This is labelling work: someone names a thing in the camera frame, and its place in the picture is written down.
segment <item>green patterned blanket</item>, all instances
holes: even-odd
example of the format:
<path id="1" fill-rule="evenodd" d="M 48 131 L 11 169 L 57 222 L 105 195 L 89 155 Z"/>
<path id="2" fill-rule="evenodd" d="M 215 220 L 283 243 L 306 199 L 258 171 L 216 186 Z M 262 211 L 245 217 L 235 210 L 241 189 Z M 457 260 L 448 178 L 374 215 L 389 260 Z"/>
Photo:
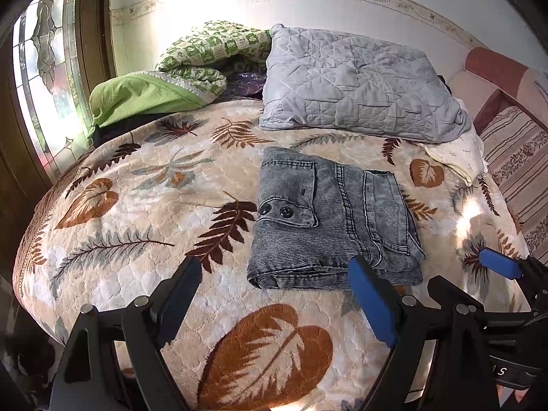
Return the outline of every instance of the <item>green patterned blanket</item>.
<path id="1" fill-rule="evenodd" d="M 202 108 L 226 89 L 226 75 L 264 67 L 271 43 L 267 30 L 241 24 L 210 21 L 194 27 L 162 54 L 156 71 L 138 71 L 96 86 L 89 98 L 93 125 L 108 126 L 135 114 Z"/>

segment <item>fern leaf print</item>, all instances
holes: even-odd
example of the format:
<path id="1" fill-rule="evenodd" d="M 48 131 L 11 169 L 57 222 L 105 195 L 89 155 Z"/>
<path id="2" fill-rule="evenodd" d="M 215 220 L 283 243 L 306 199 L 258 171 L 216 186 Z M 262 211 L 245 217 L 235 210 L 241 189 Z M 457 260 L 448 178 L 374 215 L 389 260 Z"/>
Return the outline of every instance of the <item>fern leaf print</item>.
<path id="1" fill-rule="evenodd" d="M 495 209 L 495 204 L 493 203 L 493 200 L 491 198 L 491 193 L 489 191 L 489 185 L 487 184 L 487 181 L 483 178 L 483 176 L 480 176 L 478 178 L 478 181 L 479 181 L 483 196 L 485 197 L 485 200 L 487 201 L 487 205 L 489 206 L 489 209 L 493 212 L 495 216 L 500 216 L 497 210 Z"/>
<path id="2" fill-rule="evenodd" d="M 386 158 L 390 165 L 394 165 L 393 152 L 399 147 L 401 141 L 395 137 L 389 137 L 384 140 L 383 144 L 383 156 Z"/>
<path id="3" fill-rule="evenodd" d="M 407 208 L 411 211 L 413 217 L 417 221 L 432 219 L 432 215 L 438 210 L 437 207 L 430 208 L 426 204 L 410 198 L 408 195 L 404 195 L 403 193 L 402 196 L 403 200 L 407 204 Z"/>
<path id="4" fill-rule="evenodd" d="M 514 248 L 511 242 L 509 242 L 508 236 L 504 234 L 502 230 L 497 230 L 497 240 L 499 243 L 498 251 L 511 258 L 519 258 L 519 252 Z"/>
<path id="5" fill-rule="evenodd" d="M 107 160 L 105 163 L 102 163 L 101 165 L 96 165 L 94 167 L 83 167 L 86 171 L 84 171 L 84 174 L 80 176 L 78 179 L 76 179 L 68 188 L 67 193 L 65 195 L 65 199 L 69 197 L 69 195 L 84 181 L 92 177 L 93 175 L 97 174 L 99 171 L 105 170 L 107 167 L 111 167 L 114 164 L 118 164 L 121 160 L 125 159 L 127 156 L 133 154 L 138 149 L 140 149 L 141 146 L 139 144 L 136 144 L 135 142 L 131 141 L 131 143 L 128 144 L 122 144 L 119 146 L 119 148 L 114 152 L 114 155 Z"/>
<path id="6" fill-rule="evenodd" d="M 216 144 L 229 149 L 232 146 L 246 148 L 250 146 L 255 147 L 254 144 L 267 144 L 270 141 L 268 139 L 261 139 L 254 135 L 251 132 L 251 126 L 253 123 L 250 120 L 241 120 L 239 122 L 233 122 L 232 120 L 226 119 L 228 123 L 221 125 L 212 134 L 212 141 Z"/>
<path id="7" fill-rule="evenodd" d="M 107 231 L 104 235 L 88 237 L 80 246 L 68 254 L 57 272 L 51 279 L 54 296 L 59 296 L 59 286 L 70 268 L 77 266 L 81 269 L 102 266 L 125 258 L 137 258 L 151 245 L 174 247 L 174 244 L 155 240 L 151 237 L 152 227 L 144 233 L 138 230 Z"/>
<path id="8" fill-rule="evenodd" d="M 28 250 L 28 260 L 31 265 L 27 265 L 26 270 L 31 270 L 34 272 L 36 266 L 41 266 L 46 262 L 46 257 L 42 252 L 42 238 L 46 233 L 51 216 L 51 212 L 46 215 L 44 221 L 42 222 L 42 227 L 36 232 L 34 239 L 32 239 L 31 246 Z"/>
<path id="9" fill-rule="evenodd" d="M 149 136 L 145 142 L 154 144 L 157 147 L 187 134 L 196 136 L 194 130 L 203 124 L 204 122 L 194 122 L 194 119 L 190 116 L 186 117 L 180 123 L 176 123 L 172 119 L 162 119 L 157 123 L 158 131 Z"/>
<path id="10" fill-rule="evenodd" d="M 294 150 L 300 150 L 308 147 L 309 145 L 324 145 L 328 143 L 342 144 L 346 141 L 355 141 L 365 139 L 364 134 L 341 134 L 341 133 L 321 133 L 312 136 L 304 137 L 303 139 L 295 142 L 289 148 Z"/>
<path id="11" fill-rule="evenodd" d="M 214 224 L 209 231 L 199 236 L 204 239 L 197 242 L 187 255 L 198 257 L 204 269 L 212 273 L 211 261 L 223 264 L 223 249 L 229 252 L 234 249 L 229 237 L 234 241 L 244 242 L 239 229 L 249 231 L 246 220 L 254 221 L 251 213 L 256 211 L 257 206 L 252 202 L 235 200 L 223 205 L 213 213 L 217 217 L 213 218 Z"/>

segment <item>bedspread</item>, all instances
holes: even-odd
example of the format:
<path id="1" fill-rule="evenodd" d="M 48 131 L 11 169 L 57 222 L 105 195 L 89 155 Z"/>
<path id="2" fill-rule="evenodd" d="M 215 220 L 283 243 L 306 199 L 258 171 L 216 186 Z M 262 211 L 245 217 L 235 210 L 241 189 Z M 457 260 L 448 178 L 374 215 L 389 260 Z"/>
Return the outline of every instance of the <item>bedspread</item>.
<path id="1" fill-rule="evenodd" d="M 261 110 L 260 101 L 242 100 L 173 114 L 94 151 L 27 230 L 14 271 L 21 304 L 63 342 L 83 304 L 124 307 L 193 254 L 203 281 L 176 338 L 162 348 L 191 407 L 353 409 L 388 349 L 351 293 L 259 290 L 246 281 L 262 152 L 276 145 L 394 172 L 426 254 L 425 281 L 407 293 L 435 305 L 426 284 L 442 274 L 486 310 L 525 307 L 517 284 L 478 262 L 485 246 L 527 254 L 489 174 L 466 187 L 396 138 L 265 131 Z M 414 387 L 424 385 L 428 348 Z M 130 367 L 122 346 L 119 358 Z"/>

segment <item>gray denim jeans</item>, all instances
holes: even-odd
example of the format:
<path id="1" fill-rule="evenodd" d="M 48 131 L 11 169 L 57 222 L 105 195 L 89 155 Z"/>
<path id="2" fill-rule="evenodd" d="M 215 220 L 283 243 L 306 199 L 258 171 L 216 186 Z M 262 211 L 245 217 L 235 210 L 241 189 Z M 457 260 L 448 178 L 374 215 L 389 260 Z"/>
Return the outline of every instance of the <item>gray denim jeans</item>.
<path id="1" fill-rule="evenodd" d="M 356 255 L 392 284 L 423 279 L 425 255 L 394 174 L 266 148 L 248 281 L 261 289 L 350 289 Z"/>

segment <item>leaf pattern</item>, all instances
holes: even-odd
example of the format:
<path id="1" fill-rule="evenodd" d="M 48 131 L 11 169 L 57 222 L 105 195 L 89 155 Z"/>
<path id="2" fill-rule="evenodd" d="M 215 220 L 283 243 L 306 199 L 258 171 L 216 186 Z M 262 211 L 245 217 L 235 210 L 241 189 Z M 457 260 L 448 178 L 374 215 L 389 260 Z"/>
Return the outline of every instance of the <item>leaf pattern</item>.
<path id="1" fill-rule="evenodd" d="M 343 144 L 347 141 L 364 140 L 364 134 L 321 133 L 307 136 L 292 144 L 289 148 L 300 150 L 309 145 Z"/>
<path id="2" fill-rule="evenodd" d="M 364 401 L 364 398 L 358 397 L 354 399 L 354 405 L 351 405 L 349 401 L 343 400 L 341 401 L 341 411 L 359 411 Z"/>
<path id="3" fill-rule="evenodd" d="M 124 258 L 137 258 L 150 245 L 166 245 L 174 247 L 174 244 L 158 241 L 151 238 L 152 226 L 145 233 L 138 230 L 131 232 L 126 230 L 122 235 L 118 231 L 107 231 L 103 236 L 100 231 L 94 237 L 88 237 L 80 246 L 64 258 L 57 272 L 51 279 L 51 287 L 54 295 L 59 296 L 59 285 L 68 269 L 77 264 L 84 269 L 91 266 L 111 264 Z"/>
<path id="4" fill-rule="evenodd" d="M 453 205 L 453 210 L 457 214 L 461 214 L 460 208 L 462 204 L 470 197 L 472 196 L 474 192 L 474 186 L 471 185 L 470 187 L 467 187 L 466 185 L 456 187 L 453 190 L 449 192 L 449 195 L 451 197 L 451 204 Z"/>
<path id="5" fill-rule="evenodd" d="M 512 217 L 513 223 L 516 226 L 516 233 L 520 233 L 522 230 L 522 226 L 524 223 L 520 222 L 520 219 L 517 217 L 517 215 L 514 214 L 512 208 L 508 205 L 508 200 L 504 199 L 506 206 L 508 207 L 508 212 L 510 213 L 510 216 Z"/>
<path id="6" fill-rule="evenodd" d="M 432 215 L 438 210 L 437 207 L 430 208 L 416 199 L 410 198 L 409 195 L 405 195 L 404 193 L 402 193 L 402 196 L 403 200 L 407 204 L 407 208 L 411 211 L 413 217 L 417 221 L 432 219 Z"/>
<path id="7" fill-rule="evenodd" d="M 154 146 L 157 147 L 159 145 L 165 145 L 179 137 L 186 136 L 189 133 L 196 136 L 196 133 L 193 133 L 193 131 L 203 124 L 204 122 L 194 122 L 194 119 L 191 116 L 186 117 L 180 124 L 172 121 L 172 119 L 162 119 L 156 123 L 156 127 L 159 131 L 151 134 L 145 142 L 155 144 Z"/>
<path id="8" fill-rule="evenodd" d="M 489 206 L 489 209 L 493 212 L 495 216 L 500 216 L 499 213 L 495 210 L 495 204 L 493 204 L 493 200 L 491 199 L 491 193 L 489 191 L 489 185 L 487 185 L 487 181 L 483 178 L 483 176 L 478 177 L 478 181 L 481 187 L 481 191 L 483 192 L 483 196 L 485 197 L 487 205 Z"/>
<path id="9" fill-rule="evenodd" d="M 118 193 L 111 191 L 111 188 L 112 181 L 106 177 L 93 181 L 74 200 L 55 229 L 85 224 L 102 217 L 118 202 Z"/>
<path id="10" fill-rule="evenodd" d="M 44 238 L 46 228 L 49 225 L 51 217 L 52 213 L 46 215 L 44 221 L 42 222 L 42 227 L 36 232 L 36 235 L 32 239 L 32 243 L 28 249 L 28 260 L 31 262 L 31 265 L 27 267 L 33 272 L 36 266 L 41 266 L 46 262 L 46 258 L 42 253 L 42 239 Z"/>
<path id="11" fill-rule="evenodd" d="M 504 234 L 502 230 L 497 230 L 497 240 L 499 243 L 499 252 L 507 257 L 519 258 L 520 254 L 514 248 L 511 242 L 509 242 L 508 236 Z"/>
<path id="12" fill-rule="evenodd" d="M 166 165 L 152 165 L 133 170 L 132 174 L 135 176 L 153 175 L 145 179 L 134 190 L 150 190 L 160 184 L 165 184 L 168 188 L 182 188 L 194 180 L 192 168 L 204 162 L 211 162 L 209 158 L 190 162 L 200 156 L 203 150 L 175 159 L 181 150 L 182 148 L 173 155 Z"/>
<path id="13" fill-rule="evenodd" d="M 399 147 L 401 141 L 395 137 L 389 137 L 384 140 L 383 144 L 383 156 L 386 158 L 389 164 L 394 165 L 392 160 L 392 153 L 394 150 Z"/>
<path id="14" fill-rule="evenodd" d="M 261 139 L 255 136 L 251 132 L 251 126 L 253 123 L 250 120 L 240 120 L 239 122 L 233 122 L 226 119 L 228 123 L 221 125 L 211 136 L 212 141 L 221 146 L 226 146 L 227 149 L 233 145 L 240 148 L 246 148 L 246 146 L 255 147 L 254 144 L 266 144 L 269 141 L 267 139 Z"/>
<path id="15" fill-rule="evenodd" d="M 465 252 L 462 260 L 462 268 L 472 274 L 474 282 L 489 280 L 489 271 L 480 263 L 480 251 L 486 247 L 485 240 L 481 233 L 473 238 L 469 235 L 462 242 L 462 249 Z"/>
<path id="16" fill-rule="evenodd" d="M 256 212 L 257 206 L 252 202 L 229 202 L 220 209 L 213 212 L 217 217 L 213 218 L 214 224 L 209 231 L 202 233 L 199 238 L 205 238 L 194 245 L 194 249 L 187 252 L 187 255 L 198 257 L 204 269 L 212 273 L 210 261 L 223 264 L 223 251 L 232 252 L 232 244 L 228 237 L 238 242 L 244 242 L 239 228 L 248 232 L 246 220 L 254 221 L 251 212 Z"/>
<path id="17" fill-rule="evenodd" d="M 345 290 L 342 292 L 342 305 L 341 305 L 341 317 L 344 317 L 349 312 L 361 311 L 362 307 L 358 304 L 354 298 L 354 294 L 351 290 Z"/>
<path id="18" fill-rule="evenodd" d="M 250 410 L 295 402 L 310 393 L 333 358 L 329 333 L 299 326 L 287 304 L 242 318 L 209 355 L 198 385 L 198 408 Z"/>
<path id="19" fill-rule="evenodd" d="M 516 309 L 516 294 L 512 294 L 512 299 L 510 300 L 510 304 L 508 306 L 508 312 L 521 312 L 522 307 L 523 304 L 520 303 L 520 305 Z"/>
<path id="20" fill-rule="evenodd" d="M 132 139 L 131 143 L 120 145 L 116 152 L 114 152 L 114 155 L 107 162 L 101 165 L 94 166 L 92 168 L 83 167 L 86 171 L 84 171 L 84 174 L 70 185 L 65 195 L 65 199 L 68 198 L 71 192 L 73 192 L 82 182 L 86 181 L 86 179 L 89 179 L 90 177 L 97 174 L 99 171 L 103 171 L 107 167 L 111 167 L 114 164 L 117 164 L 118 162 L 120 162 L 120 160 L 125 159 L 127 156 L 133 154 L 140 148 L 141 146 L 133 142 Z"/>
<path id="21" fill-rule="evenodd" d="M 445 180 L 443 168 L 439 165 L 430 165 L 425 159 L 413 159 L 409 173 L 415 187 L 437 187 Z"/>

